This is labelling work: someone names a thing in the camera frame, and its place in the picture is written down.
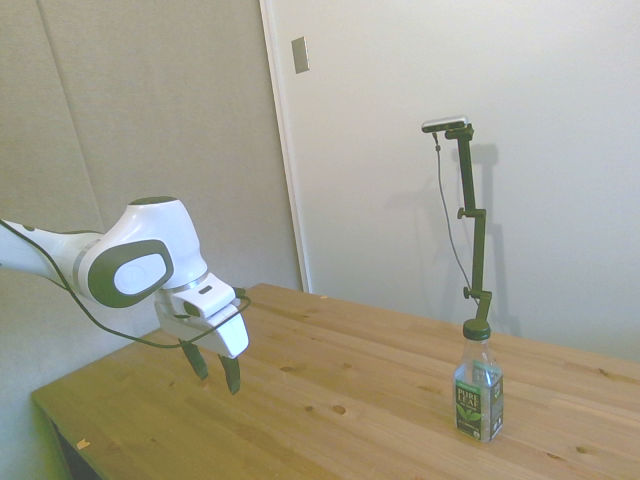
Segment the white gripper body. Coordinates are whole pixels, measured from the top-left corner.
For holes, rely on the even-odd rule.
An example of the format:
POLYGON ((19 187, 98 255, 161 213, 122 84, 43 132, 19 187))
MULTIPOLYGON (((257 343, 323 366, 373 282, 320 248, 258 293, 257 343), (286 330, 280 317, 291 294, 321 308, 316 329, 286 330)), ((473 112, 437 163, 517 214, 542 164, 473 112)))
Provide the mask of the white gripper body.
POLYGON ((232 289, 185 290, 155 293, 155 309, 164 331, 217 354, 236 358, 249 345, 249 337, 239 302, 232 289))

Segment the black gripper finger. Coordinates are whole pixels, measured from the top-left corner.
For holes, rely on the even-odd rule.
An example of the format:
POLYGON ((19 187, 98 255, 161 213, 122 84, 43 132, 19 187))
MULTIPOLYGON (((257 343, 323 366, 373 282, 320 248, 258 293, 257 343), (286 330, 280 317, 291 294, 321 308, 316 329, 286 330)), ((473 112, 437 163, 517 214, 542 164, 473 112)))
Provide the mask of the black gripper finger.
POLYGON ((200 380, 208 378, 208 367, 199 350, 199 347, 193 342, 180 341, 181 349, 191 365, 194 373, 200 380))
POLYGON ((241 370, 238 358, 218 356, 225 374, 227 387, 232 395, 237 394, 241 388, 241 370))

